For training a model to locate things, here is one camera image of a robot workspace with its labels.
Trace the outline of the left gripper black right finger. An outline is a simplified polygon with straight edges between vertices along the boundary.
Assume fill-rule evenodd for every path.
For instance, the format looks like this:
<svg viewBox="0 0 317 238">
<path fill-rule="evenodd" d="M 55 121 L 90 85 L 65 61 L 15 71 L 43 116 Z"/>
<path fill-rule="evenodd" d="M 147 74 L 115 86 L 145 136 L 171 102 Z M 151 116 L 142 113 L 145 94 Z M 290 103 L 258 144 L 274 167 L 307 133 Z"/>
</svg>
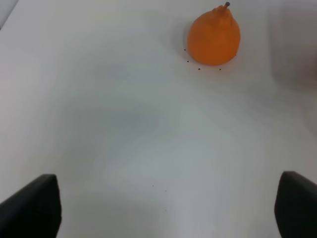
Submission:
<svg viewBox="0 0 317 238">
<path fill-rule="evenodd" d="M 282 238 L 317 236 L 317 185 L 295 171 L 282 173 L 274 205 Z"/>
</svg>

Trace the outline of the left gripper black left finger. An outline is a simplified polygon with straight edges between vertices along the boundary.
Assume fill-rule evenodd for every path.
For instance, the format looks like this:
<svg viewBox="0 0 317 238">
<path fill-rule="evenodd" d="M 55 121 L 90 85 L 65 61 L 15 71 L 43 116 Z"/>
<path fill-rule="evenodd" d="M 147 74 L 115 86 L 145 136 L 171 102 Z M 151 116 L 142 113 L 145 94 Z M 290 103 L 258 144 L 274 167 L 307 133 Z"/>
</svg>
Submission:
<svg viewBox="0 0 317 238">
<path fill-rule="evenodd" d="M 62 221 L 57 176 L 44 174 L 0 204 L 2 238 L 55 238 Z"/>
</svg>

